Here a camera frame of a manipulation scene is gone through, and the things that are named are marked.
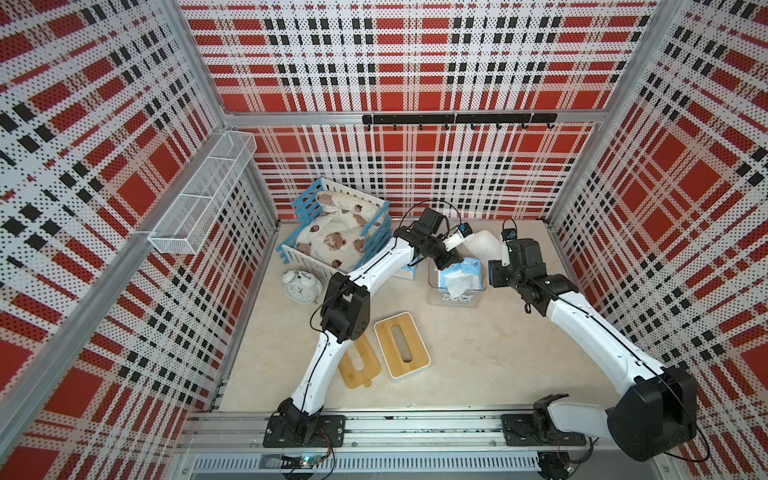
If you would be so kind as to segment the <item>bamboo lid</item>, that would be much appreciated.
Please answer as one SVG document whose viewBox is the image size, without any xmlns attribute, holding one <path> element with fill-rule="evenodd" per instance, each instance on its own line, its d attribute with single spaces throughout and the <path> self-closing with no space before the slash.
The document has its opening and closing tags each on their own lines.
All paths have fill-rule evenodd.
<svg viewBox="0 0 768 480">
<path fill-rule="evenodd" d="M 372 386 L 373 379 L 381 373 L 381 364 L 365 334 L 343 354 L 338 371 L 347 389 Z"/>
</svg>

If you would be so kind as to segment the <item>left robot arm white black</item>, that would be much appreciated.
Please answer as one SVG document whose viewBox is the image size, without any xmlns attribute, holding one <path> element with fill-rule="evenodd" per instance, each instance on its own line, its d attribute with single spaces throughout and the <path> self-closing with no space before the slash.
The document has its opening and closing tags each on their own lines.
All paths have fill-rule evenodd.
<svg viewBox="0 0 768 480">
<path fill-rule="evenodd" d="M 423 210 L 413 223 L 400 225 L 385 246 L 370 260 L 348 274 L 336 273 L 316 309 L 320 314 L 318 343 L 309 366 L 290 397 L 277 407 L 277 414 L 289 432 L 302 442 L 312 436 L 324 406 L 326 393 L 341 357 L 361 337 L 370 322 L 371 299 L 377 290 L 401 268 L 431 259 L 439 270 L 463 261 L 457 247 L 473 230 L 461 220 L 440 234 L 446 217 Z"/>
</svg>

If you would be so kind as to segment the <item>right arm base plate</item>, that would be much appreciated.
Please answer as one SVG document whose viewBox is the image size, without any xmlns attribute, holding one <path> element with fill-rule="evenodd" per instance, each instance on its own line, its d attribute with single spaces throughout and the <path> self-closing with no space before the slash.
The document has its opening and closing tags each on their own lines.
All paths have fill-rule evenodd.
<svg viewBox="0 0 768 480">
<path fill-rule="evenodd" d="M 536 412 L 504 414 L 502 433 L 507 446 L 586 446 L 583 434 L 557 430 L 549 420 Z"/>
</svg>

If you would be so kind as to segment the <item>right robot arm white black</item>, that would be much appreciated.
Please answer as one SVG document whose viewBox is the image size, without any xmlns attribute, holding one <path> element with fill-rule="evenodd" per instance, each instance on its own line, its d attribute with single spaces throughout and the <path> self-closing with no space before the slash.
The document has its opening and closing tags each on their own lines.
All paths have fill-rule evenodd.
<svg viewBox="0 0 768 480">
<path fill-rule="evenodd" d="M 698 383 L 685 369 L 667 367 L 634 345 L 589 303 L 567 277 L 547 272 L 531 238 L 505 238 L 501 257 L 488 263 L 489 283 L 511 287 L 527 312 L 537 311 L 567 333 L 615 388 L 613 406 L 551 394 L 534 405 L 540 439 L 582 434 L 613 441 L 636 461 L 645 461 L 696 438 Z"/>
</svg>

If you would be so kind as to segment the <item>blue tissue pack front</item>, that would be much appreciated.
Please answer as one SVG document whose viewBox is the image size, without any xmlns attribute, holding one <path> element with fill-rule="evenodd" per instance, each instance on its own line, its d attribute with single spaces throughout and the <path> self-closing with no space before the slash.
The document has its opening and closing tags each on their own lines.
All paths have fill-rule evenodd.
<svg viewBox="0 0 768 480">
<path fill-rule="evenodd" d="M 438 272 L 438 288 L 450 298 L 459 297 L 482 289 L 482 266 L 476 258 L 465 258 Z"/>
</svg>

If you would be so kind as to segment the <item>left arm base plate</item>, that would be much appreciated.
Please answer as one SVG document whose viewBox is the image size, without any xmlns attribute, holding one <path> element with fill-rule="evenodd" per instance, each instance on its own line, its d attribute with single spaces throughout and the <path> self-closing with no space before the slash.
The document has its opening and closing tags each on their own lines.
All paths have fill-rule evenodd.
<svg viewBox="0 0 768 480">
<path fill-rule="evenodd" d="M 347 417 L 325 415 L 310 419 L 307 424 L 290 427 L 286 419 L 272 414 L 263 437 L 264 448 L 341 447 L 345 437 Z"/>
</svg>

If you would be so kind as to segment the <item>clear plastic tissue box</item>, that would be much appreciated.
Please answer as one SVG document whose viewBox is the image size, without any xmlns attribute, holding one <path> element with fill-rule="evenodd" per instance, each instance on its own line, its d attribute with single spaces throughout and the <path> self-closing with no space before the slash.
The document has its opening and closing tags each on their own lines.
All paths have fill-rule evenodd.
<svg viewBox="0 0 768 480">
<path fill-rule="evenodd" d="M 487 288 L 485 268 L 477 258 L 465 258 L 444 270 L 428 269 L 427 301 L 436 306 L 475 308 Z"/>
</svg>

